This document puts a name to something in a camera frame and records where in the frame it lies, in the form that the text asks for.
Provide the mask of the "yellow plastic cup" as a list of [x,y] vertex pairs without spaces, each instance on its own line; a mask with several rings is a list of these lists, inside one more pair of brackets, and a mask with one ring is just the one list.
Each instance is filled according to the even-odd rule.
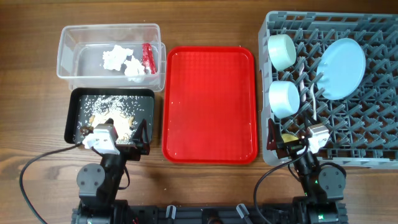
[[292,134],[287,134],[287,133],[283,133],[281,134],[282,140],[284,143],[288,143],[288,142],[300,142],[299,138],[297,136],[294,136]]

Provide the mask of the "rice and mushroom leftovers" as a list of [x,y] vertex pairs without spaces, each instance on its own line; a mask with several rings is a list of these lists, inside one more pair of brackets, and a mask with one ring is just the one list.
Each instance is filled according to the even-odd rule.
[[117,144],[132,144],[132,137],[142,120],[147,121],[151,135],[154,99],[151,96],[83,95],[78,102],[78,113],[73,140],[81,142],[87,128],[94,129],[108,119],[118,134]]

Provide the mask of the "small light blue bowl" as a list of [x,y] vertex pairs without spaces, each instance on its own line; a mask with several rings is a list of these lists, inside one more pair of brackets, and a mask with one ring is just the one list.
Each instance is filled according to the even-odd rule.
[[286,118],[300,108],[299,91],[292,82],[274,81],[269,88],[269,103],[274,116]]

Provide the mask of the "white plastic spoon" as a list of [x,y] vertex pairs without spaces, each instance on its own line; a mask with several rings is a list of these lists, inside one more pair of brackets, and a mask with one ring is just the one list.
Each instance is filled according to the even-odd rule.
[[316,98],[315,98],[315,93],[314,93],[314,87],[315,87],[315,83],[313,83],[310,86],[310,96],[312,99],[312,109],[313,109],[313,115],[312,118],[317,121],[317,104],[316,104]]

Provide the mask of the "white plastic fork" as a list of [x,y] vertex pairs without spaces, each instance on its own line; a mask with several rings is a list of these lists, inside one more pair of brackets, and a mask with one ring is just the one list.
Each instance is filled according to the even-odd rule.
[[304,103],[307,100],[306,94],[304,93],[304,73],[305,73],[305,61],[303,60],[302,63],[299,66],[299,77],[301,78],[299,87],[300,87],[300,101]]

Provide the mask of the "red snack wrapper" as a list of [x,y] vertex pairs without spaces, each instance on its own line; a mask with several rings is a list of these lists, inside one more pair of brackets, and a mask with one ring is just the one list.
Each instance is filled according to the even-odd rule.
[[156,73],[155,60],[150,43],[142,45],[142,64],[145,67],[146,73],[154,75]]

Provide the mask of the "white tissue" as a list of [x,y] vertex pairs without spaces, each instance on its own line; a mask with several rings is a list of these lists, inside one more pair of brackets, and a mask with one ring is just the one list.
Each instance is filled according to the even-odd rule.
[[123,72],[129,81],[142,83],[146,75],[146,67],[135,56],[133,49],[125,49],[115,45],[112,50],[103,52],[103,68]]

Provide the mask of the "green bowl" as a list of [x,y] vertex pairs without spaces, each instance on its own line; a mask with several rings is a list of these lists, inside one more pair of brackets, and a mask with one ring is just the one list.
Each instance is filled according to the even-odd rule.
[[269,58],[277,71],[285,70],[296,62],[296,49],[287,34],[272,35],[268,40]]

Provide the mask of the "large light blue plate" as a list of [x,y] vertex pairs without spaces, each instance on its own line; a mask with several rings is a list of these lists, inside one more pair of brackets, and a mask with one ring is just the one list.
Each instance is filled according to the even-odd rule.
[[323,97],[341,100],[352,94],[361,83],[366,69],[366,57],[361,46],[353,39],[333,42],[323,53],[317,67],[318,89]]

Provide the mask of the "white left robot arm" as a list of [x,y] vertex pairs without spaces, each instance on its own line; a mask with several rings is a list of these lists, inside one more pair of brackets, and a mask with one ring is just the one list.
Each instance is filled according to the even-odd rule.
[[83,145],[101,156],[99,164],[83,166],[76,182],[80,203],[73,210],[72,223],[139,223],[127,200],[117,200],[123,175],[129,176],[127,161],[139,161],[150,152],[147,121],[143,119],[132,137],[131,145],[117,145],[114,120],[108,119],[94,128],[83,128]]

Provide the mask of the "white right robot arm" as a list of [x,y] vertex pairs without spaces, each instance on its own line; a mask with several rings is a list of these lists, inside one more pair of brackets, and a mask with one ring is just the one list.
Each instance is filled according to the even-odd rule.
[[307,128],[300,139],[284,141],[272,119],[268,120],[267,150],[275,151],[279,159],[290,158],[298,180],[303,188],[303,197],[294,197],[287,211],[276,221],[282,223],[346,223],[348,217],[343,200],[346,171],[333,162],[321,164],[316,157],[318,150],[329,139],[329,130],[322,124]]

